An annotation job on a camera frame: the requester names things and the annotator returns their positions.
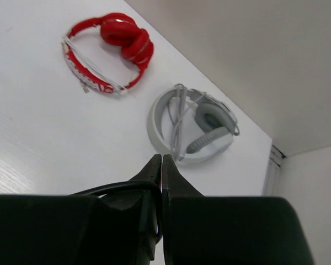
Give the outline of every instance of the red headband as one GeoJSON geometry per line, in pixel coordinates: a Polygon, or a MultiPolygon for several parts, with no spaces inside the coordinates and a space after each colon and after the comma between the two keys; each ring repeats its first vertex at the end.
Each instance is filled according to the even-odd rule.
{"type": "Polygon", "coordinates": [[[142,77],[153,55],[153,43],[148,32],[140,29],[135,21],[122,13],[110,13],[101,18],[90,18],[77,23],[67,33],[71,39],[80,31],[100,26],[100,35],[108,44],[121,46],[124,59],[133,62],[139,69],[138,76],[127,86],[116,88],[114,84],[103,81],[84,67],[76,58],[73,49],[66,42],[63,43],[65,59],[72,72],[88,87],[105,93],[113,93],[114,89],[133,87],[142,77]]]}

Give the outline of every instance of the gray headphones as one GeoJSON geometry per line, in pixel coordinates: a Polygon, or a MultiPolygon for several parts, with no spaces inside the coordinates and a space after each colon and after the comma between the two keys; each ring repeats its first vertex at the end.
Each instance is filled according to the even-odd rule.
{"type": "Polygon", "coordinates": [[[161,154],[170,153],[175,160],[197,163],[224,152],[233,142],[233,136],[239,135],[237,123],[236,116],[224,103],[204,92],[187,89],[182,84],[177,84],[153,103],[148,115],[147,132],[152,145],[161,154]],[[187,97],[192,103],[185,109],[187,97]],[[173,98],[178,100],[175,119],[172,118],[169,110],[169,103],[173,98]],[[195,107],[195,122],[205,134],[194,140],[186,148],[186,153],[181,154],[182,119],[189,109],[195,107]],[[170,144],[164,140],[161,128],[162,116],[166,108],[174,127],[170,144]]]}

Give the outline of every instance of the gray ear cushion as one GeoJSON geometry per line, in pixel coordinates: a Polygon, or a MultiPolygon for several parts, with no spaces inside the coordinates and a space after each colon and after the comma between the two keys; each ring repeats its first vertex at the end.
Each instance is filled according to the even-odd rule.
{"type": "Polygon", "coordinates": [[[207,134],[201,136],[200,138],[193,141],[187,148],[187,153],[196,153],[201,150],[204,146],[208,145],[209,143],[225,136],[228,134],[228,130],[226,127],[219,127],[215,130],[208,132],[207,134]]]}
{"type": "Polygon", "coordinates": [[[197,106],[195,121],[205,133],[224,126],[231,134],[234,134],[237,127],[228,113],[218,105],[209,102],[203,102],[197,106]]]}

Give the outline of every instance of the black cable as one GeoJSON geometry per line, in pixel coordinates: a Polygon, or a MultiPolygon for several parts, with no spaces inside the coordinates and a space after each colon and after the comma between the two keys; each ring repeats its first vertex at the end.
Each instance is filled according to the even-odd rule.
{"type": "Polygon", "coordinates": [[[150,190],[154,204],[156,206],[156,218],[157,218],[157,237],[156,243],[158,243],[162,236],[162,193],[155,183],[151,181],[124,181],[124,182],[117,182],[112,184],[107,184],[99,187],[95,187],[92,189],[83,190],[81,192],[77,192],[71,195],[94,195],[94,196],[101,196],[115,192],[124,192],[127,190],[150,190]]]}

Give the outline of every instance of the white tabletop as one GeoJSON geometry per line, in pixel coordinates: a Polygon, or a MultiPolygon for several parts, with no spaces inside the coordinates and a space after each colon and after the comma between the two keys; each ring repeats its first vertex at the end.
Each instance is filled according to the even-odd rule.
{"type": "MultiPolygon", "coordinates": [[[[74,41],[115,81],[135,74],[97,30],[74,41]]],[[[156,153],[147,113],[176,83],[226,102],[241,130],[225,153],[181,174],[206,195],[261,195],[270,137],[124,1],[0,0],[0,193],[69,194],[128,180],[156,153]],[[144,78],[120,99],[85,93],[60,44],[77,21],[110,12],[132,16],[155,46],[144,78]]]]}

